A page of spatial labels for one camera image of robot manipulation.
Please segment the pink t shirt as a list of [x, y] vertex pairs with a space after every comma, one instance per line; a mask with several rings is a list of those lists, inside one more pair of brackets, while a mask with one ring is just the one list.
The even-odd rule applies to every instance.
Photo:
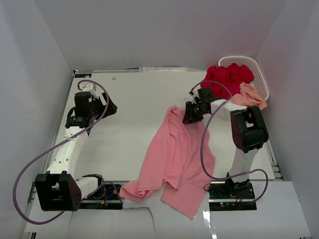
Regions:
[[185, 111], [168, 108], [163, 123], [147, 149], [139, 179], [123, 185], [119, 195], [141, 202], [166, 184], [161, 200], [190, 219], [211, 181], [215, 157], [209, 148], [205, 124], [183, 124]]

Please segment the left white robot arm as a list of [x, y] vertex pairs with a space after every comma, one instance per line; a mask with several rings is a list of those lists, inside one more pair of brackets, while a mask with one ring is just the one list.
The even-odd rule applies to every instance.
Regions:
[[77, 211], [81, 201], [89, 196], [99, 199], [105, 194], [102, 177], [88, 174], [74, 179], [81, 149], [90, 135], [93, 124], [116, 113], [117, 106], [106, 93], [99, 97], [94, 90], [78, 92], [75, 106], [68, 112], [64, 138], [53, 162], [43, 174], [38, 174], [35, 187], [43, 211]]

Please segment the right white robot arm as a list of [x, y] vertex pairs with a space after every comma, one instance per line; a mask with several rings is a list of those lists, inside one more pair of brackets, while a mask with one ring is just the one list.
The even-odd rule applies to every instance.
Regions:
[[[226, 195], [235, 199], [243, 193], [243, 189], [248, 187], [250, 174], [262, 172], [266, 179], [265, 188], [262, 191], [262, 194], [265, 194], [269, 183], [268, 174], [263, 169], [251, 168], [258, 151], [269, 139], [260, 108], [258, 106], [238, 106], [228, 100], [218, 99], [210, 87], [200, 88], [197, 95], [193, 90], [189, 94], [192, 96], [192, 101], [185, 103], [183, 124], [200, 122], [204, 119], [204, 115], [211, 115], [200, 143], [200, 160], [205, 174], [213, 180], [224, 181]], [[204, 141], [208, 126], [215, 115], [220, 115], [230, 121], [232, 139], [236, 147], [232, 166], [224, 178], [213, 177], [204, 165]]]

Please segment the red t shirt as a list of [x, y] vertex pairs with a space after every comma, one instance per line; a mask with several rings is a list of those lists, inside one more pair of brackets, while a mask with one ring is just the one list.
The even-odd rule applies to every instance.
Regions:
[[200, 86], [202, 88], [210, 87], [216, 98], [228, 99], [230, 95], [222, 85], [224, 85], [233, 96], [240, 92], [241, 83], [250, 84], [253, 80], [254, 75], [247, 66], [238, 66], [236, 63], [233, 63], [229, 67], [212, 66], [208, 68], [206, 76]]

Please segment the peach t shirt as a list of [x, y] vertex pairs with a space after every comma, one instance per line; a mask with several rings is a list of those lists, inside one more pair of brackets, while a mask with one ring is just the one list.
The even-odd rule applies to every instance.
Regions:
[[266, 100], [260, 96], [259, 91], [246, 83], [240, 84], [240, 92], [231, 98], [231, 103], [246, 107], [258, 106], [261, 111], [267, 107]]

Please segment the white plastic basket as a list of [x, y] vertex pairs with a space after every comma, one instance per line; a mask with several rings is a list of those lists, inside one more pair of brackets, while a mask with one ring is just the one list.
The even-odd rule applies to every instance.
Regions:
[[225, 56], [219, 59], [218, 66], [228, 67], [233, 63], [238, 66], [245, 65], [249, 68], [254, 75], [251, 85], [259, 91], [261, 97], [267, 100], [269, 98], [269, 90], [258, 63], [247, 56]]

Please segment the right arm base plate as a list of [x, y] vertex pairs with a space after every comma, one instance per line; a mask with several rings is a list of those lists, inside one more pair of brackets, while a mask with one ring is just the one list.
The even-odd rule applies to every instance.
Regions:
[[248, 187], [236, 191], [230, 191], [225, 182], [211, 182], [204, 186], [208, 192], [209, 209], [211, 212], [224, 211], [255, 211], [256, 203], [252, 183]]

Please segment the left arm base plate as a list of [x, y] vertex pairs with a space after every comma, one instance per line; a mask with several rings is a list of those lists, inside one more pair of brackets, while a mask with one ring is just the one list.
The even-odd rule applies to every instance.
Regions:
[[122, 210], [119, 195], [115, 188], [106, 183], [93, 196], [82, 200], [80, 209], [83, 210]]

